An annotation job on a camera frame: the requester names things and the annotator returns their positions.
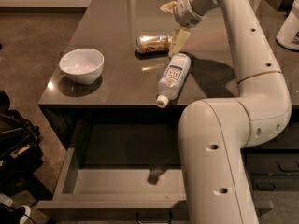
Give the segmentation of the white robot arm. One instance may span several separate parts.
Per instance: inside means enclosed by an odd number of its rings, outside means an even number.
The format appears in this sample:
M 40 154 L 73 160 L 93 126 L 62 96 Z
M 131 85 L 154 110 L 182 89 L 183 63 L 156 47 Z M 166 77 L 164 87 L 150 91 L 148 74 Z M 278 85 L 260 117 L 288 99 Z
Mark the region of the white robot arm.
M 171 50 L 209 10 L 220 7 L 238 96 L 189 104 L 178 144 L 190 224 L 259 224 L 241 150 L 263 144 L 287 126 L 292 104 L 285 78 L 249 0 L 178 0 L 180 28 Z

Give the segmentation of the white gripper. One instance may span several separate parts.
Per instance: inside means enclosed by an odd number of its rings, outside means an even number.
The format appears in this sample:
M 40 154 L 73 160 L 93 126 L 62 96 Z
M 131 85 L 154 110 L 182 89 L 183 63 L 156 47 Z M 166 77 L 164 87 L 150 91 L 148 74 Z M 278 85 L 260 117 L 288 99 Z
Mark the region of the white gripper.
M 160 10 L 165 13 L 174 13 L 175 21 L 180 28 L 175 29 L 172 35 L 172 42 L 169 48 L 168 55 L 173 57 L 180 53 L 185 43 L 190 37 L 191 31 L 189 28 L 195 27 L 205 19 L 205 15 L 198 14 L 191 6 L 189 0 L 171 1 L 160 6 Z

